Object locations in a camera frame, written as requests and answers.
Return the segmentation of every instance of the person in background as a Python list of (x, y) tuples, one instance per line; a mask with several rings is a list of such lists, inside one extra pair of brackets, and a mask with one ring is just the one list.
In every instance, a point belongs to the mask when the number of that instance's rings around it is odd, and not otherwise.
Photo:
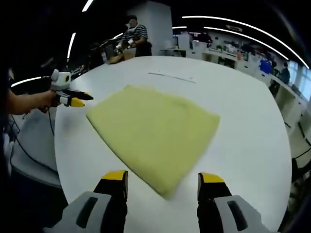
[(276, 75), (276, 74), (277, 74), (277, 70), (276, 70), (277, 63), (276, 63), (275, 60), (272, 60), (271, 62), (272, 62), (272, 63), (271, 63), (271, 66), (272, 66), (271, 74), (272, 74), (272, 75)]
[(266, 74), (270, 74), (271, 69), (272, 69), (272, 65), (271, 62), (267, 59), (262, 59), (260, 61), (260, 66), (259, 66), (260, 70), (265, 72)]
[(198, 34), (198, 40), (202, 42), (206, 42), (207, 48), (209, 48), (213, 43), (212, 38), (209, 36), (207, 32)]
[(281, 79), (285, 84), (288, 84), (290, 82), (291, 75), (286, 62), (284, 62), (284, 67), (278, 75), (278, 78)]
[(237, 58), (238, 58), (238, 61), (241, 61), (243, 59), (243, 54), (241, 53), (240, 50), (237, 51)]
[(152, 56), (151, 43), (148, 42), (148, 33), (144, 25), (138, 24), (136, 16), (129, 16), (129, 29), (123, 34), (121, 43), (117, 46), (130, 45), (136, 48), (135, 57)]

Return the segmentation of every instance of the blue object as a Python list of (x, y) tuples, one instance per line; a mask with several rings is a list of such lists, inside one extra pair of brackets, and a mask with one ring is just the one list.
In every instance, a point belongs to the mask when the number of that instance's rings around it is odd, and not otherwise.
[(272, 69), (272, 65), (267, 60), (261, 60), (259, 68), (261, 71), (265, 72), (266, 74), (270, 74), (271, 69)]

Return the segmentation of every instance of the black cable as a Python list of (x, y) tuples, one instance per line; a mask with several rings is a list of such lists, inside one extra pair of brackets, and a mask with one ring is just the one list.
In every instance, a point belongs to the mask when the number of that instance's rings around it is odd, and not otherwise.
[(14, 123), (15, 123), (15, 125), (16, 125), (16, 127), (17, 127), (17, 129), (18, 129), (18, 132), (20, 132), (20, 128), (18, 127), (18, 125), (17, 125), (17, 123), (16, 123), (16, 121), (15, 121), (15, 119), (14, 119), (13, 115), (11, 115), (11, 118), (13, 119), (13, 121), (14, 121)]
[(302, 155), (304, 155), (305, 153), (308, 153), (310, 150), (311, 150), (311, 147), (307, 149), (305, 152), (303, 152), (301, 155), (297, 156), (295, 159), (300, 158)]
[(54, 135), (54, 130), (53, 130), (53, 127), (52, 127), (52, 120), (51, 120), (50, 108), (48, 108), (48, 112), (49, 112), (50, 127), (51, 127), (51, 130), (52, 130), (52, 134), (53, 134), (53, 136), (55, 136), (55, 135)]
[[(55, 170), (52, 169), (51, 167), (49, 167), (49, 166), (47, 166), (47, 165), (45, 165), (45, 164), (43, 164), (43, 163), (37, 161), (37, 160), (34, 159), (33, 157), (31, 157), (31, 156), (27, 153), (27, 151), (24, 149), (24, 147), (21, 145), (21, 143), (19, 142), (19, 140), (18, 140), (18, 138), (17, 138), (17, 135), (15, 135), (15, 133), (14, 133), (14, 131), (13, 131), (13, 127), (12, 127), (12, 126), (11, 126), (11, 130), (12, 130), (14, 136), (15, 136), (15, 140), (18, 142), (20, 148), (24, 151), (24, 153), (28, 156), (28, 158), (30, 158), (30, 159), (31, 159), (32, 161), (34, 161), (35, 163), (41, 165), (42, 167), (45, 167), (47, 170), (49, 170), (49, 171), (51, 171), (51, 172), (53, 172), (53, 173), (56, 173), (56, 175), (58, 176), (58, 172), (57, 172), (57, 171), (55, 171)], [(12, 151), (11, 157), (10, 157), (10, 165), (11, 165), (11, 166), (12, 166), (13, 154), (14, 154), (14, 153), (13, 153), (13, 151)]]

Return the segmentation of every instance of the ceiling light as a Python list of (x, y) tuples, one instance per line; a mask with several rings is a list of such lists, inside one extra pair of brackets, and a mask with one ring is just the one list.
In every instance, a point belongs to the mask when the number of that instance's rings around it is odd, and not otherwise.
[(14, 83), (11, 85), (11, 87), (14, 87), (14, 86), (17, 86), (19, 84), (22, 84), (22, 83), (25, 83), (25, 82), (29, 82), (29, 81), (32, 81), (32, 80), (36, 80), (36, 79), (41, 79), (41, 77), (36, 77), (36, 78), (31, 78), (31, 79), (25, 79), (23, 81), (20, 81), (20, 82), (17, 82), (17, 83)]
[(172, 27), (172, 29), (187, 28), (186, 26)]
[(116, 35), (115, 37), (113, 37), (113, 39), (116, 39), (116, 38), (118, 38), (119, 36), (122, 36), (123, 35), (123, 33), (120, 33), (119, 35)]
[(274, 40), (276, 40), (277, 42), (279, 42), (280, 44), (285, 46), (289, 51), (291, 51), (306, 66), (306, 68), (309, 69), (309, 66), (307, 65), (307, 63), (294, 50), (292, 50), (287, 44), (285, 44), (283, 41), (277, 39), (275, 36), (269, 34), (268, 32), (265, 32), (262, 29), (256, 28), (256, 27), (254, 27), (252, 25), (249, 25), (247, 23), (242, 23), (242, 22), (239, 22), (239, 21), (236, 21), (236, 20), (232, 20), (232, 19), (228, 19), (228, 18), (221, 18), (221, 17), (213, 17), (213, 16), (182, 16), (182, 18), (211, 18), (211, 19), (219, 19), (219, 20), (225, 20), (225, 21), (229, 21), (229, 22), (233, 22), (233, 23), (238, 23), (238, 24), (244, 25), (246, 27), (250, 27), (252, 29), (255, 29), (255, 30), (257, 30), (257, 31), (259, 31), (261, 33), (266, 34), (267, 36), (273, 38)]
[(89, 6), (92, 4), (93, 1), (94, 1), (94, 0), (88, 0), (87, 3), (86, 3), (86, 5), (83, 7), (82, 12), (87, 11), (88, 8), (89, 8)]
[(69, 48), (68, 48), (68, 53), (67, 53), (67, 59), (69, 59), (69, 57), (70, 57), (70, 51), (71, 51), (71, 47), (72, 47), (73, 40), (74, 40), (75, 36), (76, 36), (76, 33), (73, 33), (71, 36), (71, 40), (70, 40), (70, 44), (69, 44)]
[(227, 32), (227, 33), (233, 33), (233, 34), (236, 34), (236, 35), (240, 35), (240, 36), (243, 36), (243, 37), (246, 37), (248, 39), (251, 39), (251, 40), (254, 40), (266, 47), (268, 47), (269, 49), (273, 50), (274, 52), (278, 53), (279, 55), (281, 55), (282, 57), (284, 57), (286, 60), (289, 60), (288, 57), (286, 57), (284, 54), (280, 53), (279, 51), (277, 51), (276, 49), (272, 48), (271, 46), (255, 39), (255, 38), (252, 38), (250, 36), (247, 36), (247, 35), (244, 35), (244, 34), (241, 34), (241, 33), (237, 33), (237, 32), (233, 32), (233, 31), (229, 31), (229, 30), (225, 30), (225, 29), (220, 29), (220, 28), (211, 28), (211, 27), (204, 27), (205, 29), (211, 29), (211, 30), (218, 30), (218, 31), (222, 31), (222, 32)]

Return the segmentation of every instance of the person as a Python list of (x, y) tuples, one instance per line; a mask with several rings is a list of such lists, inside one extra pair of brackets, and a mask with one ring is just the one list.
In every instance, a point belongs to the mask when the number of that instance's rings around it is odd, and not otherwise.
[(14, 198), (14, 187), (11, 184), (8, 167), (4, 156), (4, 133), (9, 114), (20, 115), (42, 106), (51, 106), (56, 93), (46, 91), (33, 95), (15, 95), (9, 88), (9, 64), (3, 59), (0, 68), (0, 185), (1, 185), (1, 226), (9, 232), (41, 232), (33, 223), (28, 221), (18, 208)]
[(265, 72), (266, 74), (270, 74), (272, 65), (271, 62), (268, 59), (262, 59), (260, 61), (259, 68), (261, 71)]
[(123, 34), (121, 46), (128, 44), (136, 48), (135, 57), (151, 56), (151, 43), (148, 42), (148, 33), (145, 26), (138, 24), (136, 16), (129, 16), (129, 29)]
[(284, 67), (278, 75), (278, 78), (281, 79), (285, 84), (288, 84), (290, 82), (291, 75), (288, 70), (287, 62), (284, 62)]
[(276, 63), (275, 60), (272, 60), (271, 66), (272, 66), (271, 74), (272, 75), (277, 75), (277, 70), (276, 70), (277, 63)]
[[(290, 82), (291, 75), (288, 70), (288, 65), (286, 62), (284, 62), (284, 68), (279, 73), (278, 78), (281, 79), (285, 84), (288, 84)], [(279, 89), (280, 89), (280, 84), (277, 83), (276, 81), (272, 81), (269, 87), (269, 90), (271, 91), (274, 98), (276, 97)]]
[(213, 43), (213, 40), (208, 33), (198, 34), (198, 40), (202, 42), (206, 42), (207, 48), (209, 48)]

